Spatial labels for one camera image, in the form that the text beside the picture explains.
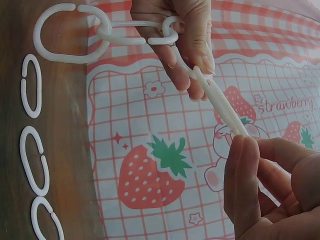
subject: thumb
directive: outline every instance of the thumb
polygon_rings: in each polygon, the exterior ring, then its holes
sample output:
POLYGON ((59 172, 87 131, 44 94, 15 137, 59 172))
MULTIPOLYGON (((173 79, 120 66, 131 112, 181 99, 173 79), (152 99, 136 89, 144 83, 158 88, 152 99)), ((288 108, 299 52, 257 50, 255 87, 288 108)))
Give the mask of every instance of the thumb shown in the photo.
POLYGON ((211 0, 176 0, 175 9, 184 20, 184 33, 189 60, 204 74, 214 73, 213 63, 207 56, 207 42, 211 39, 211 0))

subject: plastic tablecloth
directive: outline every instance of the plastic tablecloth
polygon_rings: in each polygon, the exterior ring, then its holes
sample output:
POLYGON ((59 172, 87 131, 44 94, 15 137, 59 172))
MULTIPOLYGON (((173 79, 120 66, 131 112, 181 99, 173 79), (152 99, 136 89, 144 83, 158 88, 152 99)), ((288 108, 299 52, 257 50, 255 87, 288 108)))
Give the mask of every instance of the plastic tablecloth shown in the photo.
MULTIPOLYGON (((95 5, 111 21, 131 20, 131 1, 95 5)), ((211 13, 214 80, 249 134, 319 149, 320 24, 241 0, 216 0, 211 13)), ((88 22, 93 52, 100 23, 88 22)), ((175 89, 147 44, 111 44, 87 66, 87 107, 106 239, 234 239, 223 210, 233 134, 209 101, 175 89)))

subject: checkered pattern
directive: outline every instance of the checkered pattern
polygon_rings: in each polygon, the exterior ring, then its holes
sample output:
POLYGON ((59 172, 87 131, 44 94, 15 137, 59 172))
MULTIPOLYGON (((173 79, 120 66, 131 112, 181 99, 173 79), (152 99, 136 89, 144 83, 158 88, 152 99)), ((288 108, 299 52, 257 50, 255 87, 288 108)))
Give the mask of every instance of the checkered pattern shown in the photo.
MULTIPOLYGON (((256 112, 254 125, 269 137, 283 136, 289 123, 298 121, 319 149, 320 64, 309 57, 306 61, 306 55, 319 46, 320 25, 274 8, 215 2, 216 83, 223 91, 230 86, 239 89, 256 112)), ((130 19, 130 4, 119 0, 98 6, 116 21, 130 19)), ((90 51, 99 45, 95 24, 90 51)), ((129 28, 119 34, 137 36, 129 28)), ((218 121, 211 104, 192 102, 186 93, 178 93, 148 46, 110 46, 88 66, 87 83, 92 169, 107 239, 233 239, 222 189, 211 190, 204 177, 208 168, 226 158, 212 147, 218 121), (151 95, 147 86, 154 82, 165 92, 151 95), (185 138, 182 154, 193 168, 186 171, 184 191, 173 203, 130 209, 118 197, 120 168, 131 149, 146 147, 151 134, 170 144, 185 138)), ((218 144, 222 150, 229 148, 222 141, 218 144)))
MULTIPOLYGON (((320 25, 315 21, 274 7, 261 7, 259 4, 244 4, 241 0, 215 0, 212 5, 212 43, 216 58, 228 53, 239 53, 254 57, 265 53, 277 59, 284 56, 297 61, 305 59, 316 61, 310 51, 320 44, 320 25)), ((97 5, 112 21, 131 20, 129 9, 131 1, 104 1, 97 5)), ((93 52, 101 43, 96 36, 98 20, 89 19, 88 52, 93 52)), ((137 37, 138 32, 131 27, 115 28, 119 36, 137 37)), ((90 64, 90 72, 97 65, 130 65, 138 60, 157 59, 152 49, 146 45, 125 46, 111 44, 98 62, 90 64)))

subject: wooden table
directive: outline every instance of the wooden table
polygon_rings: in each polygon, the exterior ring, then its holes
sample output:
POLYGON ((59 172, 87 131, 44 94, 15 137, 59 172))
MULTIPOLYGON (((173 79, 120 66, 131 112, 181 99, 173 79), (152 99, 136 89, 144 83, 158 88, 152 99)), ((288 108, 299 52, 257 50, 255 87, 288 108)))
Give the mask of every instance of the wooden table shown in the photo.
MULTIPOLYGON (((50 172, 46 199, 53 207, 66 240, 92 240, 103 236, 93 182, 87 128, 86 66, 51 62, 33 45, 34 25, 48 7, 61 0, 0 1, 0 239, 36 239, 31 224, 32 191, 20 157, 19 141, 25 126, 39 133, 50 172), (22 64, 34 54, 42 73, 42 110, 37 119, 26 114, 21 100, 22 64)), ((68 3, 83 4, 81 0, 68 3)), ((43 26, 42 42, 54 53, 85 55, 87 21, 84 14, 60 12, 43 26)), ((36 75, 29 64, 27 96, 36 107, 36 75)), ((38 148, 31 136, 26 152, 36 183, 44 184, 38 148)), ((58 239, 50 215, 38 209, 46 239, 58 239)))

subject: red strawberry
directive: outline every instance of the red strawberry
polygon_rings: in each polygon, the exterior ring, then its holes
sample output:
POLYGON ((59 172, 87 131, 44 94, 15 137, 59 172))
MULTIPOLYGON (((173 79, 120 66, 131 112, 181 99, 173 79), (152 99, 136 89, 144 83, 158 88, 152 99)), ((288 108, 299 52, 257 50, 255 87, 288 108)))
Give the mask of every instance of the red strawberry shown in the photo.
POLYGON ((308 149, 313 149, 313 145, 315 144, 309 130, 304 128, 298 121, 289 123, 282 138, 303 145, 308 149))
POLYGON ((147 148, 139 145, 133 148, 124 158, 120 169, 118 197, 131 209, 159 208, 171 204, 180 197, 185 189, 183 180, 173 179, 173 175, 186 176, 185 169, 192 168, 182 159, 186 157, 180 153, 183 151, 186 140, 180 139, 176 149, 174 143, 167 146, 165 141, 153 136, 154 143, 148 143, 152 147, 152 155, 160 159, 161 169, 158 171, 157 162, 147 155, 147 148))
MULTIPOLYGON (((243 124, 254 123, 257 120, 257 115, 254 108, 241 96, 238 88, 230 86, 224 91, 226 99, 241 118, 243 124)), ((223 124, 221 117, 216 109, 214 111, 214 117, 218 124, 223 124)))

